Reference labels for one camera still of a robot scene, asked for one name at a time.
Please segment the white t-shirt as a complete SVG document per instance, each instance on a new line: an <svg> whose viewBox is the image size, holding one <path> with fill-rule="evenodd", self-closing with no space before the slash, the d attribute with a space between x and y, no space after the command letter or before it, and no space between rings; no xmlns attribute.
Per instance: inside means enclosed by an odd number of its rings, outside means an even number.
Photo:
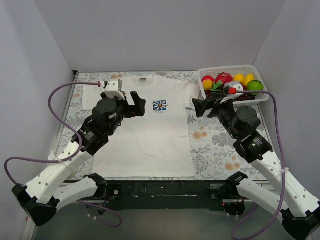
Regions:
<svg viewBox="0 0 320 240"><path fill-rule="evenodd" d="M151 74L124 77L122 89L145 99L145 115L123 120L94 155L92 171L105 178L194 177L187 109L200 86Z"/></svg>

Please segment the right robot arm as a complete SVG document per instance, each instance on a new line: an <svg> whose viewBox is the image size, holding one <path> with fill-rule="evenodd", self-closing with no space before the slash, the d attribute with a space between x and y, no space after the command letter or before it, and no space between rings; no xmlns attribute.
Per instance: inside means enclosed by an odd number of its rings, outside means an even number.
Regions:
<svg viewBox="0 0 320 240"><path fill-rule="evenodd" d="M192 99L197 117L209 110L235 140L233 147L245 161L258 170L274 187L272 193L237 172L226 180L226 192L232 199L248 198L274 214L295 240L306 240L320 226L320 200L312 195L284 167L272 145L257 131L261 124L250 106L234 109L233 101L223 95L205 100Z"/></svg>

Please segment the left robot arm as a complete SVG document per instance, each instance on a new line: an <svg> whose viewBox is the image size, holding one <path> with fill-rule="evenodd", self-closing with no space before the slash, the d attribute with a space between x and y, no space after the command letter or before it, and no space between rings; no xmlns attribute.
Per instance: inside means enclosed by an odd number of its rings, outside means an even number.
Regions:
<svg viewBox="0 0 320 240"><path fill-rule="evenodd" d="M109 98L105 93L72 137L62 153L33 180L17 183L12 193L29 218L40 227L48 223L63 207L85 198L101 200L107 193L106 180L90 174L83 180L62 187L62 183L80 165L93 157L109 141L125 118L142 117L146 100L130 93L134 104L126 98Z"/></svg>

